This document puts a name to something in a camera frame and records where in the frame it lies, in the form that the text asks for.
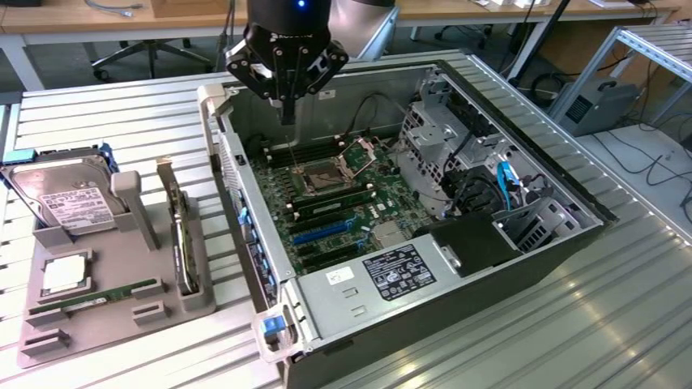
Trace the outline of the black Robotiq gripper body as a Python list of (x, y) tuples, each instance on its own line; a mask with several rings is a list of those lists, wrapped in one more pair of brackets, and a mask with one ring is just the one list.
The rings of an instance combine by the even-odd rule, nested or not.
[(332, 41), (329, 12), (329, 1), (248, 2), (242, 39), (278, 76), (293, 76), (301, 46), (320, 53)]

